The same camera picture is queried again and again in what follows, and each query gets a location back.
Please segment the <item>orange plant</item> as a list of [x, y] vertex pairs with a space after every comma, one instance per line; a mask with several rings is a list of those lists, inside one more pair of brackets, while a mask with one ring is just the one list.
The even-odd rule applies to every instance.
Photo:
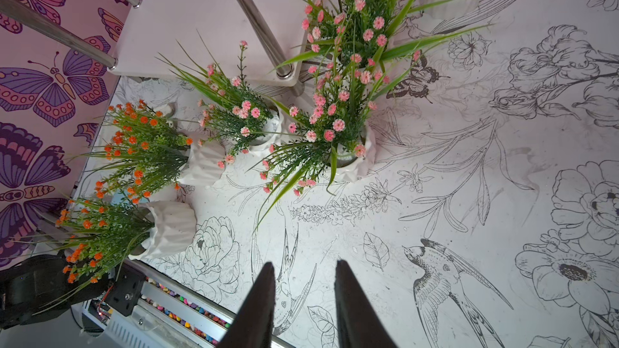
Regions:
[[126, 259], [157, 259], [185, 251], [197, 233], [194, 210], [178, 201], [77, 199], [55, 226], [63, 232], [58, 249], [69, 251], [63, 273], [69, 288], [35, 308], [54, 309], [90, 286], [101, 284]]
[[102, 119], [103, 138], [85, 154], [87, 199], [150, 200], [170, 186], [208, 187], [224, 173], [225, 148], [176, 125], [164, 108], [145, 101], [111, 105]]

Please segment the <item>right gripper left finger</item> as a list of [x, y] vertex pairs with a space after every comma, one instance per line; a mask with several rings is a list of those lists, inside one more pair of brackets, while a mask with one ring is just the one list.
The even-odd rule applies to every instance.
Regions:
[[217, 348], [269, 348], [276, 302], [274, 266], [266, 263]]

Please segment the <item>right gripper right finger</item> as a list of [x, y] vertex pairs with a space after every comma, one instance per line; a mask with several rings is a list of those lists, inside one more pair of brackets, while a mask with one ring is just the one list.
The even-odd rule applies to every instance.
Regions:
[[349, 264], [338, 260], [335, 304], [340, 347], [396, 347]]

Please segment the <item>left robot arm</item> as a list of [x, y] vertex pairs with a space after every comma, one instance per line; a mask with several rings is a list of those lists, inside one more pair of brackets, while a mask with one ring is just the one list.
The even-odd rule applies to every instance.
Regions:
[[102, 295], [114, 282], [118, 267], [92, 284], [89, 278], [68, 282], [62, 254], [43, 254], [1, 271], [1, 328], [30, 325], [59, 317], [72, 305]]

